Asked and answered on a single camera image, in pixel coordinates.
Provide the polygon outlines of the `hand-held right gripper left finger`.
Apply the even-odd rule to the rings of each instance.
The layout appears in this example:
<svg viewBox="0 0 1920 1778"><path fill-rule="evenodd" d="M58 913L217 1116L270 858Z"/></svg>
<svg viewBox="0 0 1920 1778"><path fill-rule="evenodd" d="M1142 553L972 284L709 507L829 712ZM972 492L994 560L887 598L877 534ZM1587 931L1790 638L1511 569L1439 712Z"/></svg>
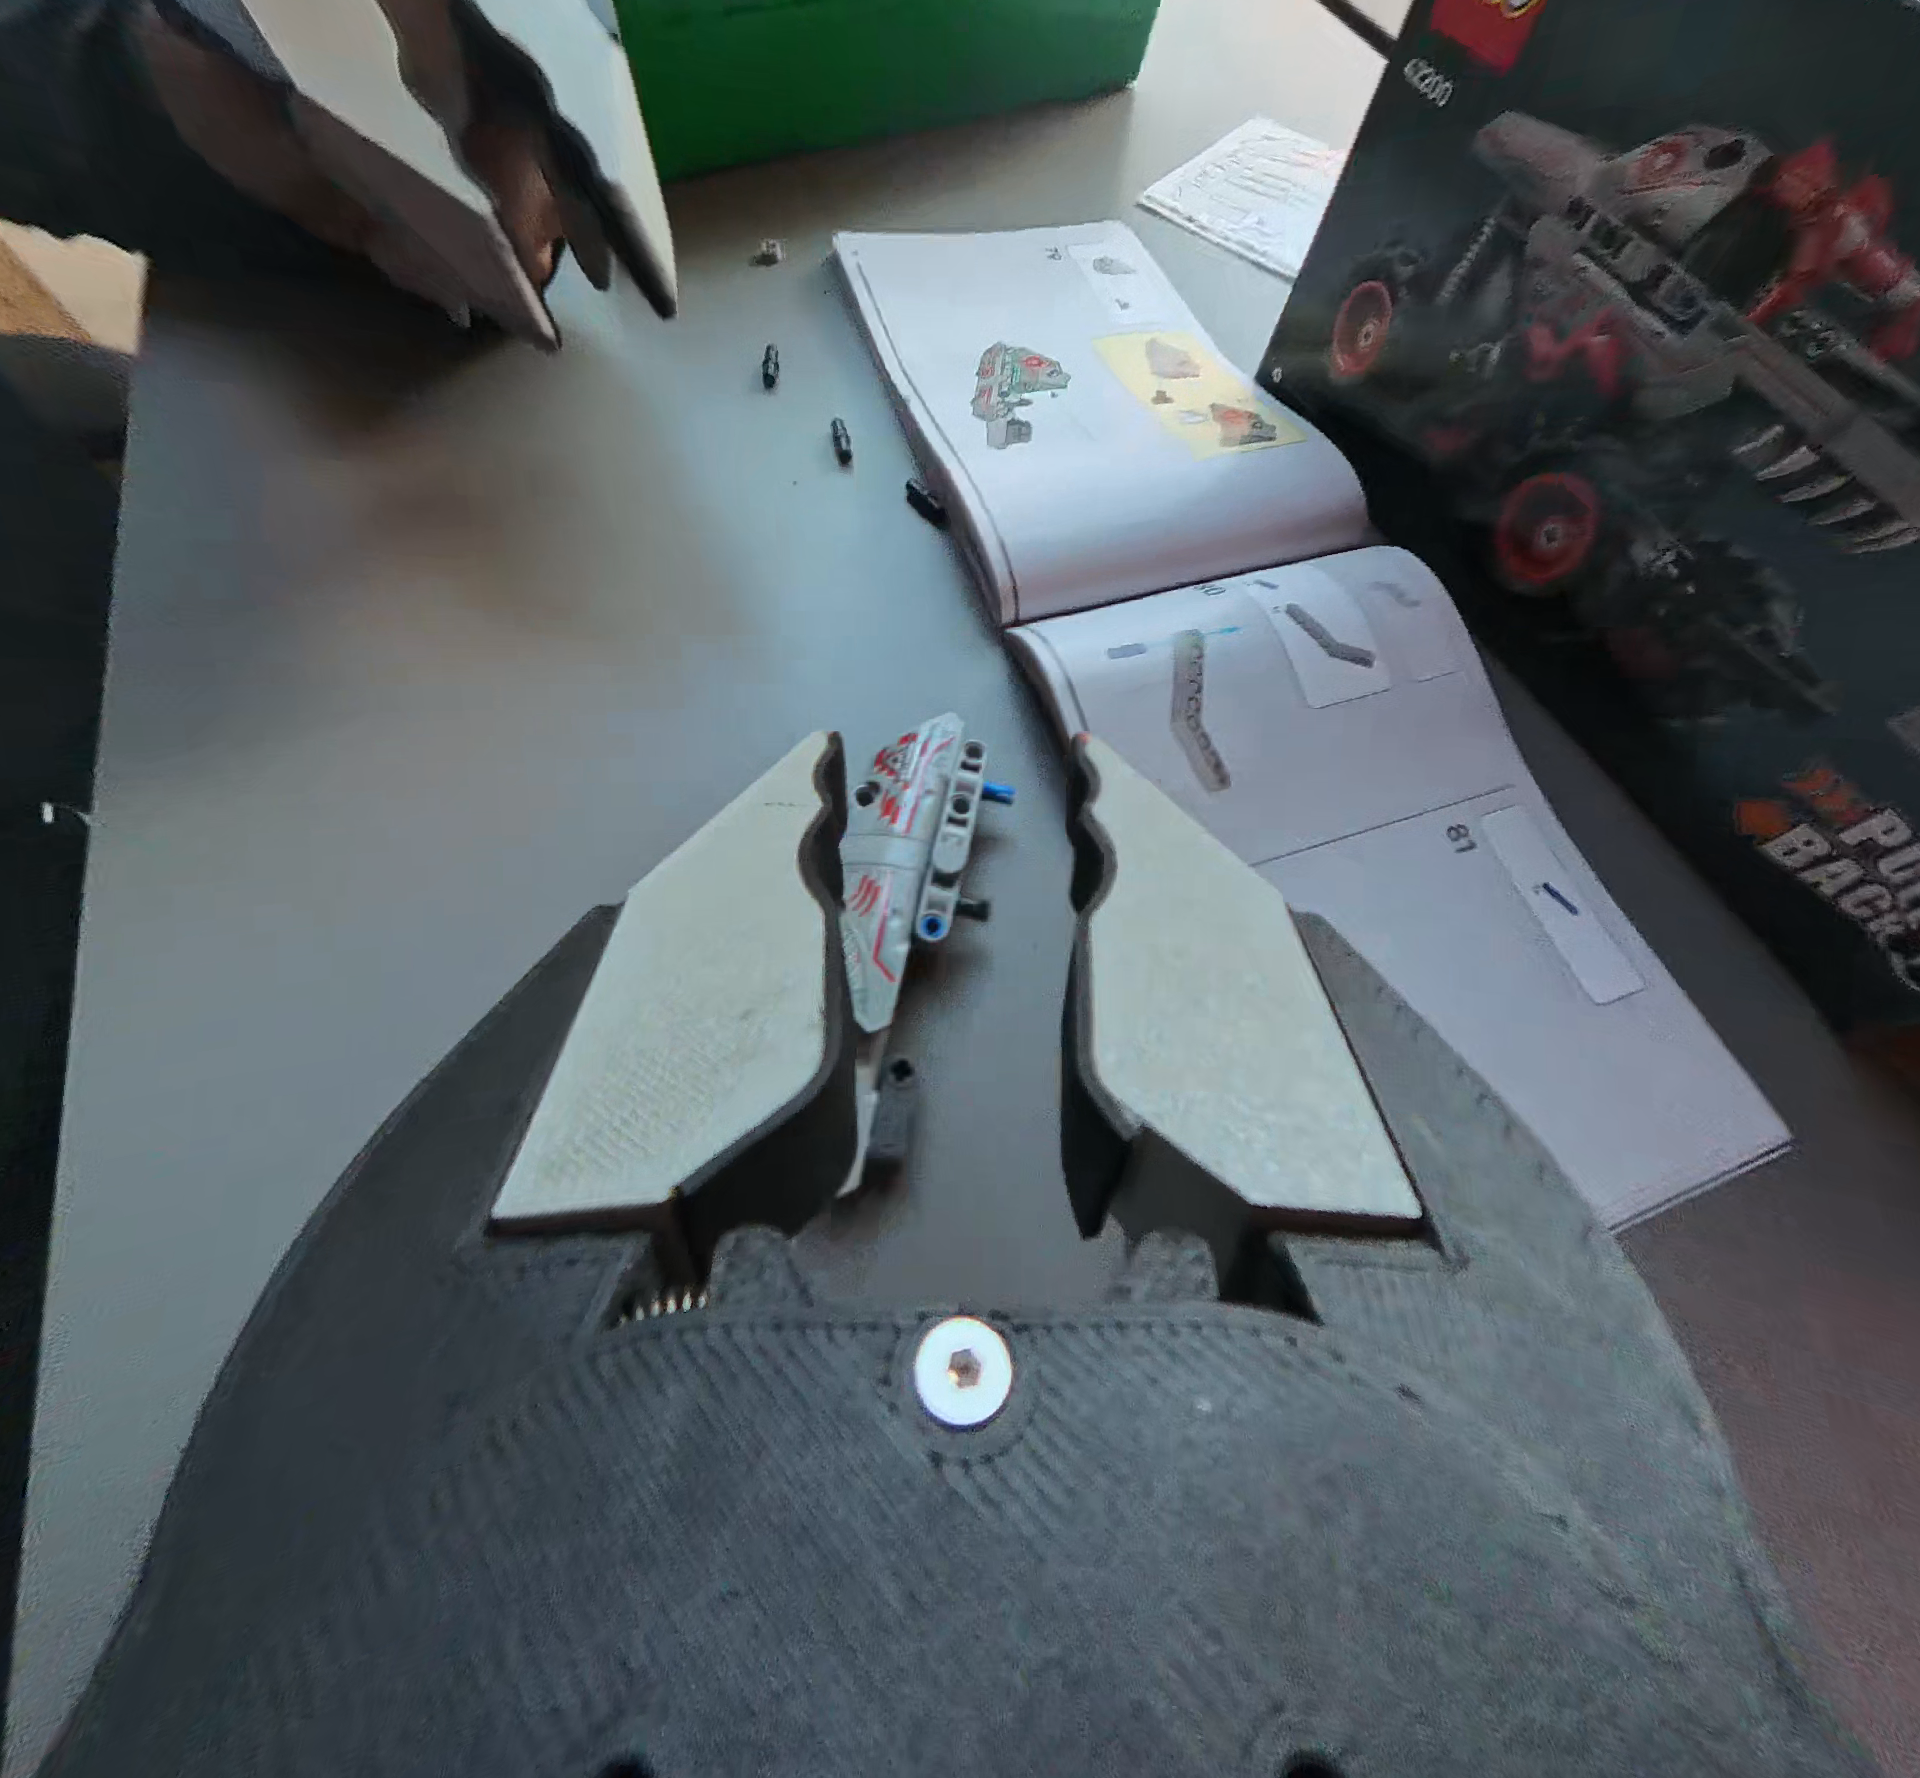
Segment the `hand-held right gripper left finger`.
<svg viewBox="0 0 1920 1778"><path fill-rule="evenodd" d="M846 819L846 741L807 734L629 888L494 1232L720 1243L829 1208L857 1148Z"/></svg>

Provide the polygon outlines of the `grey lego assembly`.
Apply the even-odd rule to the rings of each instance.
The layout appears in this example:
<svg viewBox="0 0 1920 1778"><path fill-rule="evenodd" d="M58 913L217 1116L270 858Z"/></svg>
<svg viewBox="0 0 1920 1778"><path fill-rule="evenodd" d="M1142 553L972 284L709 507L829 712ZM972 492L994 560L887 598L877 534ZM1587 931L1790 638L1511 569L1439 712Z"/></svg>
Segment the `grey lego assembly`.
<svg viewBox="0 0 1920 1778"><path fill-rule="evenodd" d="M840 1199L904 1166L919 1116L919 1066L892 1047L904 974L912 954L947 943L959 922L991 916L966 877L980 813L1014 801L955 712L881 746L850 783L838 928L857 1023L857 1148Z"/></svg>

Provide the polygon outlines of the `person's left forearm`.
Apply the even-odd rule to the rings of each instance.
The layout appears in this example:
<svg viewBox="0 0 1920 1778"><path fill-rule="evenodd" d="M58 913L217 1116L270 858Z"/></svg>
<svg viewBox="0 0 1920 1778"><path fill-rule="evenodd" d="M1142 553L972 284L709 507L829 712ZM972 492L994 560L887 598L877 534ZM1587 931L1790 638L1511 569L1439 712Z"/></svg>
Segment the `person's left forearm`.
<svg viewBox="0 0 1920 1778"><path fill-rule="evenodd" d="M139 0L3 0L3 220L189 263L193 185L137 50Z"/></svg>

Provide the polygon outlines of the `open instruction booklet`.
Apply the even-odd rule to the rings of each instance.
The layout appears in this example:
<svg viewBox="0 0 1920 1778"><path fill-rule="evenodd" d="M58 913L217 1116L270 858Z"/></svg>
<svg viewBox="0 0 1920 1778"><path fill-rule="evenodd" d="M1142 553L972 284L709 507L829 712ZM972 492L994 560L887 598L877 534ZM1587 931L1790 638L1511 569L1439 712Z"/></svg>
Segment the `open instruction booklet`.
<svg viewBox="0 0 1920 1778"><path fill-rule="evenodd" d="M1133 227L840 227L831 259L1066 741L1340 931L1605 1225L1790 1148L1551 813L1454 598Z"/></svg>

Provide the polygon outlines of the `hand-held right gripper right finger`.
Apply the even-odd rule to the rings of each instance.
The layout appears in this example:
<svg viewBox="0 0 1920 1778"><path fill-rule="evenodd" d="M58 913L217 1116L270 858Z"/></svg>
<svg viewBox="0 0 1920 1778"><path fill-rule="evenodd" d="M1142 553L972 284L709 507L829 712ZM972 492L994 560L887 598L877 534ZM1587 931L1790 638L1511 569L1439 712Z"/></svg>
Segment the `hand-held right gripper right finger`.
<svg viewBox="0 0 1920 1778"><path fill-rule="evenodd" d="M1064 1182L1078 1234L1414 1238L1421 1198L1292 909L1070 743Z"/></svg>

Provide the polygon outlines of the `person's dark clothing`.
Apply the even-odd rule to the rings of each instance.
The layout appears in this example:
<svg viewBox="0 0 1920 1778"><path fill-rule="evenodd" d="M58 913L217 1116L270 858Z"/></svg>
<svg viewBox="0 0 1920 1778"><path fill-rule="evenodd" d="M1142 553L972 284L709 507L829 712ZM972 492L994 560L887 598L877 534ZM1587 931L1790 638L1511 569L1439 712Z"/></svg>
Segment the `person's dark clothing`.
<svg viewBox="0 0 1920 1778"><path fill-rule="evenodd" d="M3 341L3 1619L33 1457L132 368Z"/></svg>

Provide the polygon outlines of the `black lego set box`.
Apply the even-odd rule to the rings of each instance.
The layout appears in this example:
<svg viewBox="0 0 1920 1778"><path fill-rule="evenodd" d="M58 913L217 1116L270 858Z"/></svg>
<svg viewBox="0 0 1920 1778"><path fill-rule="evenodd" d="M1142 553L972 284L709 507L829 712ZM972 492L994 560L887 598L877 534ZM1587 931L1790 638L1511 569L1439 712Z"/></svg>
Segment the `black lego set box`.
<svg viewBox="0 0 1920 1778"><path fill-rule="evenodd" d="M1918 0L1414 0L1261 360L1855 1040L1918 1037Z"/></svg>

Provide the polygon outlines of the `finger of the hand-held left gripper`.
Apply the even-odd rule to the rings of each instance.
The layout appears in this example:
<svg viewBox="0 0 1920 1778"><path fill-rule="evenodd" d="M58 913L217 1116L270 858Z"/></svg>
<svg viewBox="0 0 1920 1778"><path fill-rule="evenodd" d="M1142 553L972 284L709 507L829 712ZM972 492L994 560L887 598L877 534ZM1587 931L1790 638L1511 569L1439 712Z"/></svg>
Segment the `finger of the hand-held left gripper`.
<svg viewBox="0 0 1920 1778"><path fill-rule="evenodd" d="M409 86L380 0L238 0L296 100L324 172L404 241L449 313L485 313L532 345L558 345L493 196L443 116Z"/></svg>
<svg viewBox="0 0 1920 1778"><path fill-rule="evenodd" d="M538 93L582 253L618 263L661 318L681 313L681 259L621 42L591 0L465 0L494 53Z"/></svg>

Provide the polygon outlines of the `person's left hand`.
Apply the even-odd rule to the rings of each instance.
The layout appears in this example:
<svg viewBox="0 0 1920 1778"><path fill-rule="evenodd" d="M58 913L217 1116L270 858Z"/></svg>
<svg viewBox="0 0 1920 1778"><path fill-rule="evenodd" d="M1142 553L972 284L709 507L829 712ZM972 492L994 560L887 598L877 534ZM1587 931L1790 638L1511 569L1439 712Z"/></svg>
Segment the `person's left hand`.
<svg viewBox="0 0 1920 1778"><path fill-rule="evenodd" d="M157 8L142 8L137 34L157 96L189 150L252 201L368 259L398 288L455 308L431 253L324 169L278 86L181 34Z"/></svg>

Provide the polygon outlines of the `white sticker sheet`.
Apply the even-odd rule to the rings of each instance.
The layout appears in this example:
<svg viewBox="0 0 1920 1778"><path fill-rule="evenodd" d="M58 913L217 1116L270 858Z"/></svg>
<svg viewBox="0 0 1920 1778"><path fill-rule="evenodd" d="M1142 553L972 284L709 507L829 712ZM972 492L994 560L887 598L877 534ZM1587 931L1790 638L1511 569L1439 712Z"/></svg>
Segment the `white sticker sheet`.
<svg viewBox="0 0 1920 1778"><path fill-rule="evenodd" d="M1140 192L1140 209L1258 269L1298 280L1350 153L1247 116Z"/></svg>

